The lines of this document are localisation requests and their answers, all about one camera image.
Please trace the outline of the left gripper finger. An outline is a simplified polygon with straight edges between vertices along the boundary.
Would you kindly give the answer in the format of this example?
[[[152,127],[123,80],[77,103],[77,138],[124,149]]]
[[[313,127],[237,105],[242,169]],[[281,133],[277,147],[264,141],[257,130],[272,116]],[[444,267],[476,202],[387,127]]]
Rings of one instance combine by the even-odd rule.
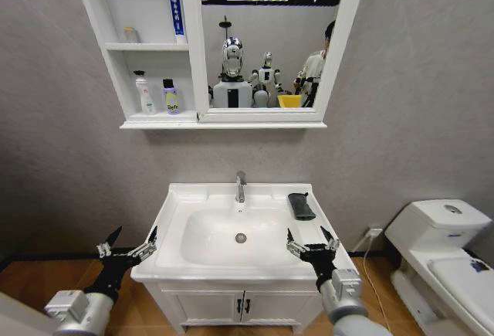
[[[139,245],[137,248],[129,252],[129,257],[131,257],[137,263],[140,263],[146,260],[146,258],[151,256],[156,251],[157,228],[158,226],[155,226],[151,230],[151,233],[148,236],[146,242],[144,242],[143,244]]]
[[[99,254],[99,257],[106,257],[111,255],[111,248],[120,235],[121,230],[122,226],[119,226],[106,238],[103,243],[99,243],[96,245],[96,250]]]

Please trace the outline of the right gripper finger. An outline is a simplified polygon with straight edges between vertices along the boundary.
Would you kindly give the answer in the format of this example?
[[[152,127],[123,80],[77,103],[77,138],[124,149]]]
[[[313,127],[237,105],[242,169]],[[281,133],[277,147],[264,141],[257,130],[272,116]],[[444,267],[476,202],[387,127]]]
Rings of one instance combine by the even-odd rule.
[[[288,251],[293,254],[295,257],[299,258],[303,262],[308,263],[307,254],[309,252],[309,248],[305,245],[298,244],[293,238],[293,234],[290,228],[287,229],[287,242],[286,248]]]
[[[335,253],[340,246],[340,240],[338,238],[334,238],[331,232],[323,226],[320,226],[320,229],[327,240],[327,244],[323,247],[323,251]]]

